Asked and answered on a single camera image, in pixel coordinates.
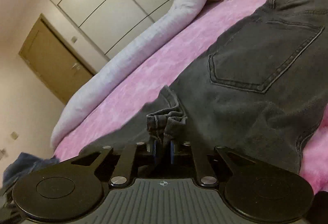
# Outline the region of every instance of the white duvet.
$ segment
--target white duvet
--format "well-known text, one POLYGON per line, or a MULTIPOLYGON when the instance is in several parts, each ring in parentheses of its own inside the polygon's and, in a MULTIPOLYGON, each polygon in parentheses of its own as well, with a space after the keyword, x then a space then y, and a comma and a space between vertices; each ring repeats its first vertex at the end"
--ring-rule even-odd
POLYGON ((56 148, 119 83, 186 28, 205 3, 206 0, 174 0, 165 16, 128 44, 72 96, 52 132, 50 146, 56 148))

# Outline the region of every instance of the electrical outlet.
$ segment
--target electrical outlet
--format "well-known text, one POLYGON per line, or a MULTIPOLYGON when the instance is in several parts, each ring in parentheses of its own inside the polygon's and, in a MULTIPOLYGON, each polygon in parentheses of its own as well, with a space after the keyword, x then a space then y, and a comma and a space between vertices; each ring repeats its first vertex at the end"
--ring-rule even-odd
POLYGON ((10 137, 11 137, 13 140, 16 140, 16 139, 18 138, 18 134, 17 134, 15 131, 13 131, 13 132, 11 133, 10 137))

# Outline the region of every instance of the gray jeans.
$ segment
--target gray jeans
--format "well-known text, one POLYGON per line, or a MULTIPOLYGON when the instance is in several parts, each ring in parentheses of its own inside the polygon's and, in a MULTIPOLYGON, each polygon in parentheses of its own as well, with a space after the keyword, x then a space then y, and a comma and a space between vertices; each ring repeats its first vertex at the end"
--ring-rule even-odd
POLYGON ((82 152, 175 138, 208 153, 225 145, 298 173, 328 102, 327 13, 328 0, 268 0, 120 130, 82 152))

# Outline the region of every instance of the round black pad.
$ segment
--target round black pad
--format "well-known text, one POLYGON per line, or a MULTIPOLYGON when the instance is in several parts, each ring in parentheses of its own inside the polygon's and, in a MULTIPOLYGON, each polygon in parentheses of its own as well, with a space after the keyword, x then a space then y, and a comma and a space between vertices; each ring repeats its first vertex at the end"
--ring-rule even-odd
POLYGON ((19 180, 13 199, 25 214, 42 222, 64 222, 87 214, 103 196, 101 182, 85 166, 52 166, 19 180))
POLYGON ((237 212, 255 222, 290 223, 304 216, 313 200, 311 185, 273 167, 241 167, 226 183, 224 196, 237 212))
POLYGON ((40 181, 36 191, 45 198, 61 198, 74 191, 75 184, 67 178, 53 177, 40 181))

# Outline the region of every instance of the pink blanket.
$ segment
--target pink blanket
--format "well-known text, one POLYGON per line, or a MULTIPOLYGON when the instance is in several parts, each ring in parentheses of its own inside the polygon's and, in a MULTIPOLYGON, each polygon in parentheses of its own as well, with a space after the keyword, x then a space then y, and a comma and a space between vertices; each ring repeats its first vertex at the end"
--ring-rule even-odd
MULTIPOLYGON (((208 6, 192 24, 120 83, 79 127, 62 140, 55 155, 62 161, 72 158, 90 142, 119 129, 146 102, 156 99, 160 89, 170 85, 220 34, 252 14, 265 1, 226 0, 208 6)), ((304 149, 301 176, 315 192, 328 189, 328 109, 304 149)))

